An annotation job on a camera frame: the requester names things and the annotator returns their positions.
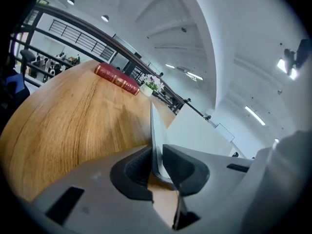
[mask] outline window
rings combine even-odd
[[[49,2],[46,0],[36,0],[36,3],[48,5]]]

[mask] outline book spine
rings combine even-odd
[[[118,87],[121,87],[122,89],[128,91],[129,93],[131,93],[131,94],[133,94],[135,96],[140,91],[139,88],[131,85],[130,83],[128,83],[124,79],[118,77],[117,75],[113,74],[109,70],[103,68],[101,65],[98,65],[96,67],[94,73],[97,74],[98,76],[100,76],[100,77],[110,81],[111,83],[117,85]]]

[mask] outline potted plant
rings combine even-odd
[[[152,95],[153,91],[160,92],[164,88],[164,84],[156,76],[145,75],[143,82],[140,91],[148,97]]]

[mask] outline red book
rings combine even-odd
[[[111,83],[117,85],[118,87],[121,87],[122,89],[128,91],[129,93],[135,96],[140,91],[140,88],[135,80],[126,76],[123,72],[114,68],[108,63],[103,62],[97,65],[94,70],[94,73],[110,81]]]

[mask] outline black plastic part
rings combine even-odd
[[[22,49],[20,51],[20,55],[25,58],[28,62],[32,62],[36,60],[35,55],[33,52],[29,51],[28,49]]]
[[[249,167],[247,166],[241,166],[241,165],[236,165],[236,164],[229,164],[227,168],[235,170],[235,171],[240,171],[243,173],[246,173],[249,170]]]
[[[153,201],[153,194],[147,189],[151,169],[152,148],[147,146],[118,161],[111,169],[110,179],[126,197]]]
[[[70,187],[67,191],[54,203],[54,205],[45,214],[48,218],[63,225],[66,218],[77,204],[84,189]]]
[[[194,222],[200,220],[200,218],[193,212],[187,212],[186,215],[181,214],[177,226],[173,225],[174,230],[180,230]]]
[[[181,196],[198,193],[209,178],[208,167],[170,145],[163,145],[163,165]]]
[[[187,210],[183,197],[179,195],[178,206],[175,212],[172,229],[176,231],[180,230],[198,220],[200,220],[200,218],[195,213]]]

